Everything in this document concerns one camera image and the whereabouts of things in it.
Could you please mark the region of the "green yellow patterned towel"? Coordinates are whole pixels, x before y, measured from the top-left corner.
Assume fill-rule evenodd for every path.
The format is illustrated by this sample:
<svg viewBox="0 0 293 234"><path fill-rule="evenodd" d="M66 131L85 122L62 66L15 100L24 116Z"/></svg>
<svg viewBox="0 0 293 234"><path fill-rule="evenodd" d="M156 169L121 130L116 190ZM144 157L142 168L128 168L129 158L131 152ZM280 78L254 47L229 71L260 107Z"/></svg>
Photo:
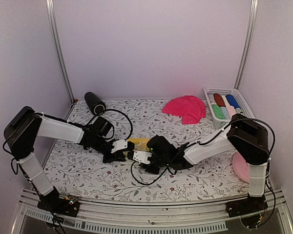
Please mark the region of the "green yellow patterned towel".
<svg viewBox="0 0 293 234"><path fill-rule="evenodd" d="M146 151L149 152L149 148L147 147L147 143L150 138L129 138L128 141L134 143L135 151Z"/></svg>

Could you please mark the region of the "pink towel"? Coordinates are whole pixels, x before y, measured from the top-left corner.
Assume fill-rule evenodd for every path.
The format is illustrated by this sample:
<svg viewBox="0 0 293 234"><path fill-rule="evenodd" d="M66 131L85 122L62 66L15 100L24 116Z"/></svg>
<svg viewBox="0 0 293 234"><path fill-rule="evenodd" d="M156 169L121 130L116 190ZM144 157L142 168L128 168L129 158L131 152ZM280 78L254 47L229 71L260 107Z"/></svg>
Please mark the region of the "pink towel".
<svg viewBox="0 0 293 234"><path fill-rule="evenodd" d="M182 124L198 124L206 117L204 102L195 96L182 96L169 101L162 109L164 114L182 118Z"/></svg>

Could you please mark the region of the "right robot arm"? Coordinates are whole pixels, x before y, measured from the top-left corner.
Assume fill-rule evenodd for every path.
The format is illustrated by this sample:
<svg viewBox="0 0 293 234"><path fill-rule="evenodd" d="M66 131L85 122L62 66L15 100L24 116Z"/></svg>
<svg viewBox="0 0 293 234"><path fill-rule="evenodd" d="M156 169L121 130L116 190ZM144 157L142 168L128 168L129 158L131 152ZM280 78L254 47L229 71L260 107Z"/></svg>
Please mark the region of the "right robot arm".
<svg viewBox="0 0 293 234"><path fill-rule="evenodd" d="M179 147L163 136L154 136L146 144L149 150L135 156L134 160L157 174L160 168L185 170L213 156L235 151L249 166L249 197L242 206L246 212L252 213L262 203L267 167L275 141L275 132L268 123L235 114L216 132Z"/></svg>

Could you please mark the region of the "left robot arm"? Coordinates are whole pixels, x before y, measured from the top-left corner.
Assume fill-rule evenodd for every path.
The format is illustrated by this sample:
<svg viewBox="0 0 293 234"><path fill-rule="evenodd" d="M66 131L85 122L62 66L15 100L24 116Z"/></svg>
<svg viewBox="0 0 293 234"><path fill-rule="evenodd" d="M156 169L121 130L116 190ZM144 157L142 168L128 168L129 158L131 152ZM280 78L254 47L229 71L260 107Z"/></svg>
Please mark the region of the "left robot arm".
<svg viewBox="0 0 293 234"><path fill-rule="evenodd" d="M53 212L63 207L63 201L53 192L55 188L37 158L37 145L44 138L52 141L66 141L92 149L103 156L103 163L125 161L125 153L134 149L134 143L125 139L107 137L113 128L103 117L93 123L80 124L39 113L30 106L22 107L3 131L3 150L18 163L24 176L32 182L44 204Z"/></svg>

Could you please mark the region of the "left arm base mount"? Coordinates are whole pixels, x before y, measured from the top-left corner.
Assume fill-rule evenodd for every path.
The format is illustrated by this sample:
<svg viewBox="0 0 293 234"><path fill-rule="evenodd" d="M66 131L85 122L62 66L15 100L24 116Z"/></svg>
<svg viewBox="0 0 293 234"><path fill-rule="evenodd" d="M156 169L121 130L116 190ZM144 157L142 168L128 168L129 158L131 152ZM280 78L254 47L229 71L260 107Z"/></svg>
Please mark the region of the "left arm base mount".
<svg viewBox="0 0 293 234"><path fill-rule="evenodd" d="M52 214L77 217L80 203L78 201L71 202L69 199L60 198L57 194L48 194L46 196L40 196L37 207L41 210L49 211Z"/></svg>

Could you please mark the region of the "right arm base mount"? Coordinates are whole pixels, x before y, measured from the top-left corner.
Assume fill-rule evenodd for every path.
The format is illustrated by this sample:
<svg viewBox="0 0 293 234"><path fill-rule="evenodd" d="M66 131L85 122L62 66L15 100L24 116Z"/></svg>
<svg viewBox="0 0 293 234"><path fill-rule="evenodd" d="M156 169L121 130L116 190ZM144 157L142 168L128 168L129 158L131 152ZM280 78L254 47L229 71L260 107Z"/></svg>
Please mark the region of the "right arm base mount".
<svg viewBox="0 0 293 234"><path fill-rule="evenodd" d="M237 217L263 211L267 208L268 204L264 195L261 197L248 196L241 200L227 202L225 211L229 217Z"/></svg>

